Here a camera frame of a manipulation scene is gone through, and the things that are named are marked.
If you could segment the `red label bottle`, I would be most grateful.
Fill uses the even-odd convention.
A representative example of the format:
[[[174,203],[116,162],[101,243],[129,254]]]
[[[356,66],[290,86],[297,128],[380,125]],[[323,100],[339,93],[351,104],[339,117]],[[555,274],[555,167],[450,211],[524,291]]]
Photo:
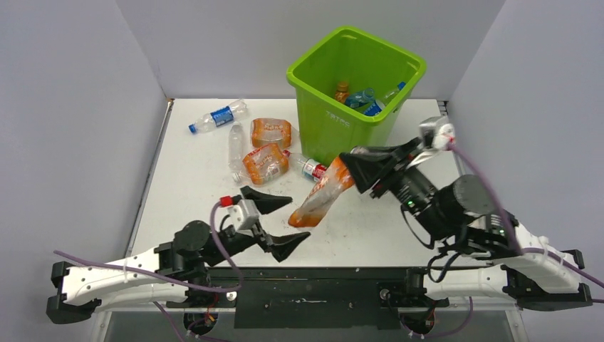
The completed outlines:
[[[289,170],[311,181],[318,182],[328,169],[325,165],[301,153],[284,150],[283,154],[288,158]]]

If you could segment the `crushed blue label bottle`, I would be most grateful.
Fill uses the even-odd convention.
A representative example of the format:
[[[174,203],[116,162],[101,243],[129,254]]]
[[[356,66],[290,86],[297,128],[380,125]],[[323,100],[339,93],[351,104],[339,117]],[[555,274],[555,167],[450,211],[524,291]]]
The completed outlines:
[[[366,88],[355,93],[351,93],[344,101],[344,105],[356,109],[363,107],[375,99],[375,91],[372,88]]]

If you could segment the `pepsi bottle blue cap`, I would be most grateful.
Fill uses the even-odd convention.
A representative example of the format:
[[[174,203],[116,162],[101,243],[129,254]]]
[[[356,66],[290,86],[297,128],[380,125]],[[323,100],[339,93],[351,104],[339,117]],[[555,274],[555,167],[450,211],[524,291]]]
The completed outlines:
[[[387,92],[384,96],[376,98],[364,110],[363,114],[368,117],[374,117],[382,112],[385,107],[393,100],[393,98],[406,86],[406,82],[402,81],[395,88]]]

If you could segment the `green plastic bin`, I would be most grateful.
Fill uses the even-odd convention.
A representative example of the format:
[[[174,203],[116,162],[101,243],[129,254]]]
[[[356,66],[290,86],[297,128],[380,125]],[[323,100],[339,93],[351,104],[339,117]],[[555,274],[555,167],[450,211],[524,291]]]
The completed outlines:
[[[296,92],[301,151],[325,166],[358,145],[384,146],[403,103],[427,70],[411,51],[352,26],[322,38],[286,71]],[[335,98],[338,82],[351,93],[372,88],[380,98],[404,81],[406,86],[374,117]]]

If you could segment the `orange juice bottle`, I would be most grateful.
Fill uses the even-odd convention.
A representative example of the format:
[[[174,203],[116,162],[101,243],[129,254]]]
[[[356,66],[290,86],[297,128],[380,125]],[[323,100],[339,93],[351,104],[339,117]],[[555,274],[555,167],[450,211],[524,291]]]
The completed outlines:
[[[339,103],[344,104],[349,95],[350,95],[349,82],[346,82],[346,81],[338,82],[338,84],[336,85],[334,98]]]

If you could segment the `clear bottle no label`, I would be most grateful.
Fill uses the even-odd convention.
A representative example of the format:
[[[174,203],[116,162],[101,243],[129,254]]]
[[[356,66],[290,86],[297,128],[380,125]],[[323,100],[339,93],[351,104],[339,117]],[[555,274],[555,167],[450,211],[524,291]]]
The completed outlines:
[[[240,122],[235,122],[229,131],[228,141],[228,166],[235,183],[238,183],[241,180],[244,143],[244,129]]]

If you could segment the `orange crushed bottle top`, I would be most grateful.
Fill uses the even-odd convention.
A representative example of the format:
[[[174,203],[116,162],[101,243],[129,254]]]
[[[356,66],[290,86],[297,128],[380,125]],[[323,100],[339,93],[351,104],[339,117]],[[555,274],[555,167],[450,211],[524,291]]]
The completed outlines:
[[[286,149],[292,145],[293,128],[287,120],[257,118],[251,122],[250,136],[253,147],[276,143],[281,149]]]

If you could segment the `orange crushed bottle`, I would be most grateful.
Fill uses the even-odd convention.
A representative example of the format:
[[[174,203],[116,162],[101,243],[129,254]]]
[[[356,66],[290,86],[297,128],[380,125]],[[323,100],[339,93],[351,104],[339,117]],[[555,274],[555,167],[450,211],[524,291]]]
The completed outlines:
[[[253,185],[265,185],[289,170],[288,157],[274,142],[251,151],[242,162]]]
[[[286,149],[292,145],[293,128],[287,120],[257,118],[251,122],[250,136],[253,147],[276,143],[281,149]]]

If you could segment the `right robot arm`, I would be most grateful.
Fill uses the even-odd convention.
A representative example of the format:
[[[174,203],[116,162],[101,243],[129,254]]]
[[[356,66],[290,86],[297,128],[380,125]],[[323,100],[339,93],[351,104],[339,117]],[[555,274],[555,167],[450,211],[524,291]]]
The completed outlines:
[[[396,306],[432,304],[451,297],[510,300],[532,311],[591,306],[583,256],[559,251],[530,233],[515,216],[497,209],[481,180],[462,175],[435,186],[418,169],[420,140],[393,147],[356,147],[339,158],[359,192],[392,194],[404,219],[412,217],[429,235],[437,267],[408,269],[386,301]]]

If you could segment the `small orange label bottle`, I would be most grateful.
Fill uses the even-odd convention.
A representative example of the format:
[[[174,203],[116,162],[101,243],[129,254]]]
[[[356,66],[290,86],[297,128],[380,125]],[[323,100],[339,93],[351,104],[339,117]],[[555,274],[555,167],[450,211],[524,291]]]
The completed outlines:
[[[316,227],[337,198],[354,184],[349,169],[340,157],[336,157],[303,204],[291,214],[288,224],[299,229]]]

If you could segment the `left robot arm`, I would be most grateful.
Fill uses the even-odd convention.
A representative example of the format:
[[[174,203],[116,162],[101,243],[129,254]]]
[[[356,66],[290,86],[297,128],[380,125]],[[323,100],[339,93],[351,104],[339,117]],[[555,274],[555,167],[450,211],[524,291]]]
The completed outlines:
[[[277,237],[262,227],[262,215],[291,201],[245,186],[238,195],[220,198],[209,221],[191,221],[171,241],[145,252],[100,263],[56,250],[63,261],[52,266],[56,294],[47,300],[46,315],[54,324],[70,324],[101,311],[153,302],[160,308],[232,307],[244,280],[233,256],[258,246],[281,262],[310,237],[310,232]]]

